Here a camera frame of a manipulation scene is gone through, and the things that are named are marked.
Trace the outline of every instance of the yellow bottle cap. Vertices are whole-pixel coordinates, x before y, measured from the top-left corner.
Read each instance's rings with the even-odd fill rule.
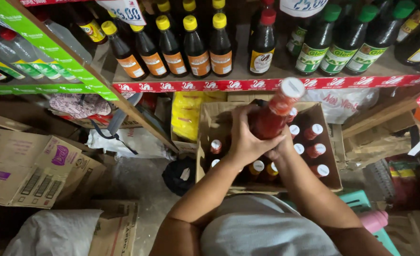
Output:
[[[109,13],[109,15],[110,15],[112,18],[115,18],[115,17],[116,17],[116,15],[115,15],[115,13],[113,13],[113,11],[108,10],[107,12]]]
[[[226,26],[226,14],[224,13],[217,13],[213,15],[213,27],[214,28],[223,28]]]
[[[188,31],[193,31],[197,28],[197,20],[193,15],[188,15],[183,19],[183,26]]]
[[[212,0],[211,3],[214,9],[222,9],[226,5],[226,0]]]
[[[144,29],[144,26],[129,25],[134,32],[139,32]]]
[[[144,11],[145,11],[145,6],[144,6],[144,4],[143,4],[141,1],[137,1],[137,3],[139,4],[139,9],[140,9],[140,12],[144,12]]]
[[[156,26],[161,30],[166,30],[170,27],[170,21],[166,15],[161,15],[156,18]]]
[[[194,11],[196,9],[195,0],[183,0],[183,9],[185,11]]]
[[[106,21],[102,23],[101,28],[103,29],[104,33],[106,33],[106,35],[112,35],[115,34],[115,32],[117,32],[117,27],[111,21]]]
[[[169,3],[168,0],[165,1],[165,2],[162,2],[162,3],[159,3],[157,5],[158,5],[158,9],[160,11],[168,11],[168,10],[170,10],[170,3]]]

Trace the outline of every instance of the purple logo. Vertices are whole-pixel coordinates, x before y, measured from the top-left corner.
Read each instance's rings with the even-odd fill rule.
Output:
[[[65,146],[58,145],[56,147],[55,157],[52,159],[54,165],[65,165],[66,157],[69,153],[69,149]]]

